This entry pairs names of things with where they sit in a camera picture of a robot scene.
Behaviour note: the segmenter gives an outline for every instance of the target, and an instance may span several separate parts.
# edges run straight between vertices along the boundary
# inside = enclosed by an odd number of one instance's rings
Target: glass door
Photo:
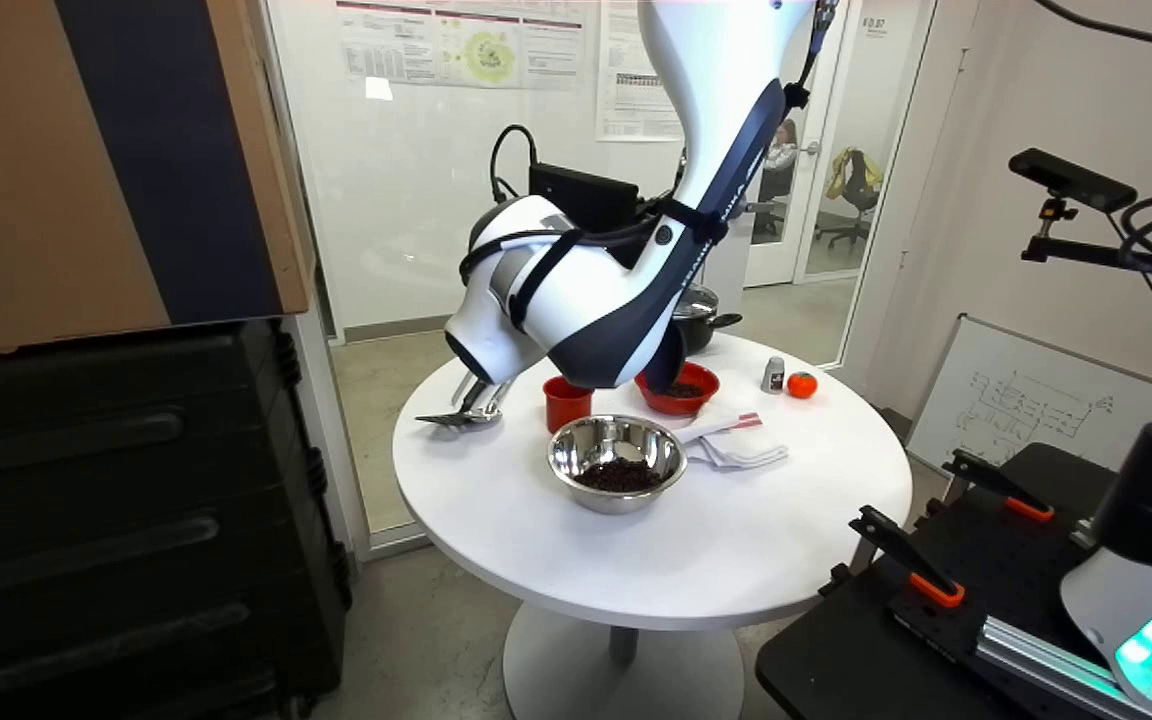
[[[796,258],[804,252],[809,201],[817,189],[817,156],[831,130],[836,76],[848,43],[848,11],[858,0],[831,4],[831,28],[809,76],[812,99],[793,112],[769,149],[760,178],[746,186],[742,213],[730,223],[730,241],[746,241],[742,289],[796,279]],[[799,25],[787,49],[782,81],[796,81],[812,43],[812,25]]]
[[[787,130],[799,141],[793,189],[775,193],[780,156],[769,154],[742,204],[752,213],[730,228],[746,233],[742,335],[812,365],[839,360],[935,4],[839,0],[812,104]]]

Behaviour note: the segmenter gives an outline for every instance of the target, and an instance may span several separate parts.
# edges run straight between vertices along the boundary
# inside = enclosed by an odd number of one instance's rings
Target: white wall
[[[1152,0],[1067,0],[1152,28]],[[970,60],[902,252],[872,394],[918,411],[956,314],[1152,376],[1152,302],[1132,273],[1025,263],[1044,193],[1009,172],[1018,149],[1046,149],[1152,195],[1152,49],[1070,28],[1034,4],[988,0]],[[1055,236],[1115,245],[1096,213]]]
[[[595,0],[567,4],[582,11],[587,43],[577,91],[393,83],[393,99],[365,99],[332,0],[269,4],[335,328],[449,318],[460,305],[455,263],[493,204],[486,154],[504,125],[527,125],[538,162],[633,182],[643,195],[677,172],[678,141],[595,141]],[[525,193],[517,141],[504,162]]]

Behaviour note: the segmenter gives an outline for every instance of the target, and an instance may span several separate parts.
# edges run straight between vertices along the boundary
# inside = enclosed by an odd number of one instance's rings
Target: chair
[[[752,245],[775,245],[787,213],[787,189],[793,189],[793,162],[780,167],[764,167],[760,178],[760,201],[752,204]]]
[[[831,162],[827,195],[850,204],[856,218],[848,223],[817,223],[817,241],[827,241],[827,248],[836,241],[848,241],[856,248],[867,236],[867,213],[880,204],[880,186],[883,186],[880,167],[867,165],[858,149],[845,149]]]

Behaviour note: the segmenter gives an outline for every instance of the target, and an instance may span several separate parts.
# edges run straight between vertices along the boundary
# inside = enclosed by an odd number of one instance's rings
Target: metal bowl
[[[685,446],[640,415],[578,415],[547,440],[547,467],[590,512],[647,509],[685,478]]]

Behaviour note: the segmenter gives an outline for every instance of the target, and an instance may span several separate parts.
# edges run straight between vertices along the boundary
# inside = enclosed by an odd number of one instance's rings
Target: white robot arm
[[[460,263],[464,305],[449,319],[466,373],[509,386],[547,357],[582,387],[617,387],[643,370],[673,382],[673,305],[782,119],[780,68],[809,11],[812,0],[640,0],[647,56],[685,119],[685,178],[633,268],[545,195],[486,213]]]

